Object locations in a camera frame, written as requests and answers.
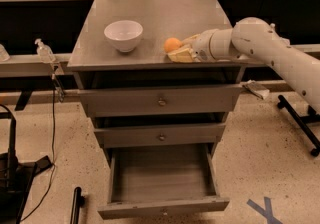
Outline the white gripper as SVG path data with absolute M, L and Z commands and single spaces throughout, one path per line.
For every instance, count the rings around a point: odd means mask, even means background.
M 182 40 L 182 45 L 192 45 L 192 49 L 183 46 L 167 54 L 172 62 L 176 63 L 193 63 L 195 58 L 200 62 L 215 62 L 216 59 L 211 53 L 211 39 L 216 29 L 206 30 L 201 34 L 192 35 Z

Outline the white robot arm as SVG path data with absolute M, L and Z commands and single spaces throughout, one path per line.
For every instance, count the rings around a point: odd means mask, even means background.
M 320 60 L 291 46 L 261 19 L 244 18 L 231 29 L 206 30 L 184 40 L 169 38 L 164 51 L 176 63 L 259 61 L 320 111 Z

